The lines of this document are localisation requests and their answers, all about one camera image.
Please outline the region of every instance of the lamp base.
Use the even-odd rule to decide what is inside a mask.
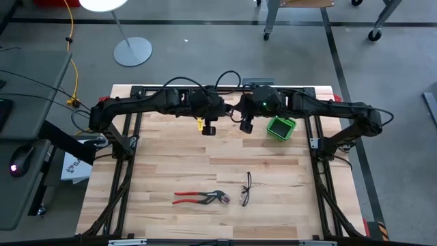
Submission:
[[[149,59],[152,54],[152,44],[140,37],[128,38],[130,46],[123,40],[114,50],[116,62],[123,66],[138,66]]]

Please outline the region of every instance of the wooden tabletop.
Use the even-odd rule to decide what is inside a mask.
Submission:
[[[114,85],[111,97],[129,97],[130,88],[131,85]],[[330,86],[317,86],[315,91],[319,99],[333,99]],[[236,104],[240,95],[223,98]],[[119,115],[113,121],[120,132],[124,118]],[[239,130],[239,124],[220,118],[213,122],[217,132],[211,137],[198,131],[193,118],[144,113],[124,235],[191,239],[310,239],[315,234],[322,237],[305,123],[297,120],[290,140],[280,142],[267,134],[269,121],[254,119],[253,132],[248,135]],[[323,117],[322,126],[327,137],[341,130],[337,118]],[[97,155],[110,151],[101,150]],[[337,155],[347,158],[342,152]],[[335,160],[330,162],[330,168],[340,209],[364,234],[350,167]],[[111,157],[94,163],[77,233],[86,231],[107,205],[114,169],[115,160]],[[253,184],[249,204],[242,207],[239,197],[247,171],[252,173]],[[228,194],[231,203],[224,205],[217,200],[209,205],[171,203],[179,199],[174,192],[214,190]],[[334,233],[327,204],[326,212]],[[117,221],[117,208],[114,214],[112,228]]]

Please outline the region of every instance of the green container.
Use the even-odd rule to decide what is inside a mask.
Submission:
[[[296,124],[296,121],[291,118],[287,120],[283,118],[273,118],[270,123],[268,123],[267,132],[273,137],[285,141],[292,135]]]

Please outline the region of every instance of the red-handled pliers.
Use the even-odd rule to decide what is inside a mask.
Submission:
[[[181,202],[192,202],[197,204],[208,205],[215,199],[218,199],[223,204],[229,204],[231,202],[231,198],[226,195],[223,191],[213,191],[213,192],[175,192],[175,195],[202,195],[207,198],[203,200],[194,200],[194,199],[182,199],[174,201],[173,204],[178,204]]]

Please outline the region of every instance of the concrete floor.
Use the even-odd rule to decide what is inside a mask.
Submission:
[[[336,6],[327,10],[331,21],[370,22],[377,19],[382,8],[382,1],[365,1],[353,8],[350,1],[337,0]],[[436,10],[433,0],[403,0],[389,21],[436,22]],[[111,18],[81,8],[73,12],[75,18]],[[264,21],[266,6],[263,3],[256,8],[252,0],[130,0],[117,13],[121,19]],[[64,9],[26,7],[19,9],[15,17],[68,18],[68,13]],[[322,16],[319,9],[282,9],[277,20],[322,21]],[[150,60],[136,68],[118,66],[113,60],[113,48],[121,40],[117,26],[75,25],[72,54],[80,72],[79,98],[86,105],[109,95],[115,83],[162,84],[175,76],[187,76],[213,84],[220,73],[229,69],[242,77],[274,77],[278,85],[331,85],[341,95],[324,27],[277,26],[267,42],[262,39],[263,26],[124,28],[127,36],[148,38],[154,47]],[[381,135],[363,140],[389,236],[394,241],[436,245],[437,129],[421,93],[437,81],[437,28],[384,28],[382,39],[376,43],[367,40],[370,29],[333,27],[333,34],[352,101],[395,114],[395,120],[384,127]],[[0,46],[64,50],[69,31],[66,24],[10,23],[0,36]],[[229,77],[225,83],[235,82]],[[73,90],[71,67],[62,86],[68,92]],[[64,103],[66,98],[58,96],[57,100]],[[70,113],[56,105],[48,119],[67,133],[76,132]],[[354,152],[350,158],[363,216],[372,220],[359,161]],[[76,195],[55,196],[53,203],[59,205],[44,219],[31,218],[29,222],[29,218],[23,218],[23,225],[16,231],[0,233],[0,241],[73,235],[85,190],[64,184],[58,189],[57,194]],[[56,216],[49,219],[50,213]],[[23,234],[27,225],[39,230]]]

